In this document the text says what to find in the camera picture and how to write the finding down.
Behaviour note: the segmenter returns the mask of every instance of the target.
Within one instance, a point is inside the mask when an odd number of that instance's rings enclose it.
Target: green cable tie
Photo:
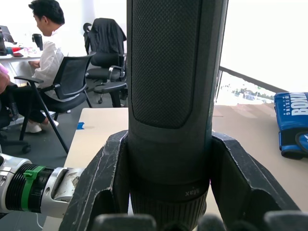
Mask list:
[[[26,170],[24,172],[24,178],[26,179],[26,183],[23,189],[23,194],[21,196],[21,208],[23,211],[29,211],[28,209],[28,199],[31,191],[31,187],[33,182],[38,176],[38,173],[43,170],[45,166],[38,166],[33,170]]]

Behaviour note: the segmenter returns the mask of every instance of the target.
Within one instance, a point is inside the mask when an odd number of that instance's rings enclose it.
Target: chair wheel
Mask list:
[[[24,154],[29,153],[31,151],[31,145],[24,146],[22,151]]]

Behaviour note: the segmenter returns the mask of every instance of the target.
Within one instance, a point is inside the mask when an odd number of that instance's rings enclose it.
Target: blue bag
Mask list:
[[[308,157],[308,93],[277,93],[274,103],[282,156]]]

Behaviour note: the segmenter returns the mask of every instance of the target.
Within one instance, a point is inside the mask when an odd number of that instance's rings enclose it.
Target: beige tabletop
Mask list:
[[[66,167],[86,167],[111,134],[128,129],[127,108],[83,109],[80,122],[65,162]],[[290,160],[281,156],[276,115],[271,104],[217,105],[213,130],[236,138],[256,160],[262,163],[302,209],[308,211],[308,160]],[[219,215],[212,191],[207,197],[207,213]],[[56,231],[60,219],[47,218],[44,231]]]

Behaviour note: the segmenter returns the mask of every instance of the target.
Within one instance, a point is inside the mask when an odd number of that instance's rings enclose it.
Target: man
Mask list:
[[[44,80],[38,87],[44,88],[52,85],[65,56],[85,56],[87,53],[82,35],[72,33],[64,26],[64,14],[57,1],[34,0],[29,5],[29,8],[33,10],[37,27],[48,39],[43,44],[43,53],[40,61],[29,62],[35,68],[33,77]],[[22,115],[25,115],[27,111],[31,94],[32,89],[30,86],[18,88],[14,92],[18,111]],[[41,96],[45,103],[61,101],[53,90],[42,93]],[[26,132],[36,133],[42,131],[42,129],[51,129],[51,124],[40,111],[37,100],[33,99]]]

